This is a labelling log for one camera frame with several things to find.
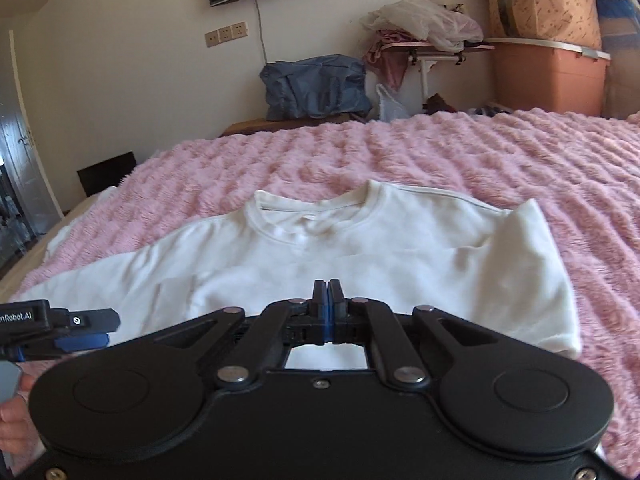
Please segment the door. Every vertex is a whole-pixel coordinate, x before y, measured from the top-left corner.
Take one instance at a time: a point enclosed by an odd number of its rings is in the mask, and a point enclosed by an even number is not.
[[[12,30],[0,30],[0,155],[29,224],[37,235],[46,234],[62,212],[29,130]]]

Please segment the electrical cable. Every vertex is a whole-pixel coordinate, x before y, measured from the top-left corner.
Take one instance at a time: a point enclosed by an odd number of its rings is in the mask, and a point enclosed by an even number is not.
[[[258,0],[255,1],[255,10],[258,11],[258,28],[260,28],[260,44],[262,45],[262,56],[264,57],[264,64],[269,63],[269,59],[267,58],[267,49],[264,46],[264,34],[262,32],[262,14],[260,13],[260,5],[258,4]]]

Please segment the orange storage box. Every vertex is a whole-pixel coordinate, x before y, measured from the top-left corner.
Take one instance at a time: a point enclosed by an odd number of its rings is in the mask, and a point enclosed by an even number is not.
[[[497,101],[514,110],[542,108],[600,116],[611,56],[557,41],[494,38]]]

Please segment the white plastic bag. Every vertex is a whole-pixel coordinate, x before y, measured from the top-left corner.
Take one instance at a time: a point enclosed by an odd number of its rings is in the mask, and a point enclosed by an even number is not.
[[[396,119],[408,119],[411,114],[406,110],[401,103],[396,101],[389,90],[386,89],[382,83],[376,85],[376,92],[380,97],[380,120],[385,123],[390,123]]]
[[[464,41],[484,39],[482,28],[475,20],[431,0],[402,0],[370,12],[360,23],[369,30],[402,28],[446,52],[460,52]]]

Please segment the pink fluffy blanket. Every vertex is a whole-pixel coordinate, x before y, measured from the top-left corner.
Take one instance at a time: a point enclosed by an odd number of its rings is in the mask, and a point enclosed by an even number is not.
[[[582,361],[615,393],[608,457],[630,476],[640,472],[640,114],[439,113],[183,142],[95,206],[22,290],[235,210],[257,189],[317,201],[368,178],[461,191],[501,208],[540,202],[577,293]]]

